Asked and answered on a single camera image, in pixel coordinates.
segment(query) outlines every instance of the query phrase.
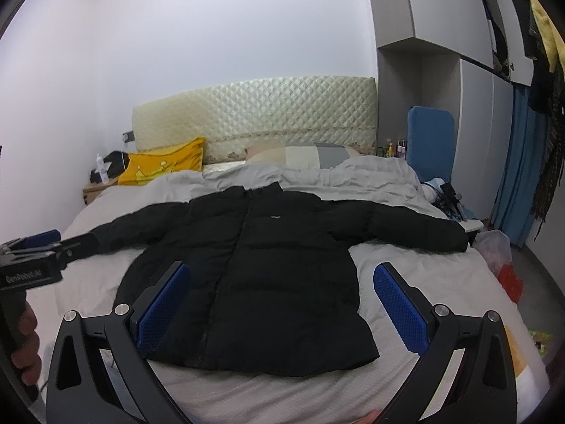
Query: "quilted headboard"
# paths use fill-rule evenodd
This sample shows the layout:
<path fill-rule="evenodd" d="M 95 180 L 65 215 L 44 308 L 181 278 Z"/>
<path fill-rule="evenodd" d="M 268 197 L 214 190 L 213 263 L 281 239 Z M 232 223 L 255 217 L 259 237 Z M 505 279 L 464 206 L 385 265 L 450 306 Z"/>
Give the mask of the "quilted headboard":
<path fill-rule="evenodd" d="M 206 87 L 134 107 L 138 151 L 206 138 L 204 164 L 242 160 L 258 140 L 338 143 L 374 154 L 374 78 L 304 76 Z"/>

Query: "pillow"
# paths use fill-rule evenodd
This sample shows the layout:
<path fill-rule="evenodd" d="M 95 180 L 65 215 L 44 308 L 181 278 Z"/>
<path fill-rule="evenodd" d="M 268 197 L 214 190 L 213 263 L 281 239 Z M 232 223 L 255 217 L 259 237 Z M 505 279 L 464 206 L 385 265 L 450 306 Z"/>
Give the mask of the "pillow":
<path fill-rule="evenodd" d="M 255 143 L 247 150 L 247 163 L 272 163 L 293 169 L 330 169 L 360 156 L 353 148 L 333 143 Z"/>
<path fill-rule="evenodd" d="M 130 153 L 128 168 L 118 178 L 118 185 L 145 185 L 164 173 L 201 172 L 205 141 L 204 137 L 197 137 L 188 143 L 147 153 Z"/>

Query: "red object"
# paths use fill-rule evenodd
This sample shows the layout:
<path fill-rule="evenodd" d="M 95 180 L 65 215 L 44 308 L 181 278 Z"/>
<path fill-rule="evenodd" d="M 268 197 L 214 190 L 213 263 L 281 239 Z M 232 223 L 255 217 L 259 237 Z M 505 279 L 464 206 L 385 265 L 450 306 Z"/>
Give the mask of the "red object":
<path fill-rule="evenodd" d="M 510 299 L 518 303 L 522 296 L 522 291 L 524 290 L 524 283 L 516 277 L 512 265 L 502 266 L 500 274 L 498 275 L 498 281 Z"/>

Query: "human hand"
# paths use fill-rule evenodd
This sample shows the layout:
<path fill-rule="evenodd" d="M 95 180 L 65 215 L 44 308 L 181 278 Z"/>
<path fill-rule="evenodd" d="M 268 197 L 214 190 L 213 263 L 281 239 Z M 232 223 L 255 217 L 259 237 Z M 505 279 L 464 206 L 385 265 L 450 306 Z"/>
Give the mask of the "human hand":
<path fill-rule="evenodd" d="M 25 336 L 24 344 L 12 353 L 12 363 L 22 371 L 22 381 L 26 385 L 37 384 L 41 373 L 39 336 L 35 333 L 37 318 L 29 303 L 25 302 L 25 310 L 18 322 L 18 329 Z"/>
<path fill-rule="evenodd" d="M 366 415 L 364 418 L 361 418 L 360 420 L 356 420 L 355 424 L 373 424 L 373 421 L 377 419 L 377 417 L 380 414 L 381 414 L 380 410 L 374 410 L 368 415 Z"/>

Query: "yellow pillow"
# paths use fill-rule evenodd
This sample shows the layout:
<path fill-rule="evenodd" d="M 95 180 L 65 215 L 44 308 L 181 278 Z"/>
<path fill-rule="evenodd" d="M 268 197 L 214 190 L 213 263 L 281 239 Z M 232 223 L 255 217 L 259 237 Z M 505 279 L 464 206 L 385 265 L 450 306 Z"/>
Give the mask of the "yellow pillow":
<path fill-rule="evenodd" d="M 201 172 L 205 141 L 204 137 L 197 137 L 181 145 L 130 153 L 128 168 L 118 178 L 118 185 L 145 185 L 164 173 Z"/>

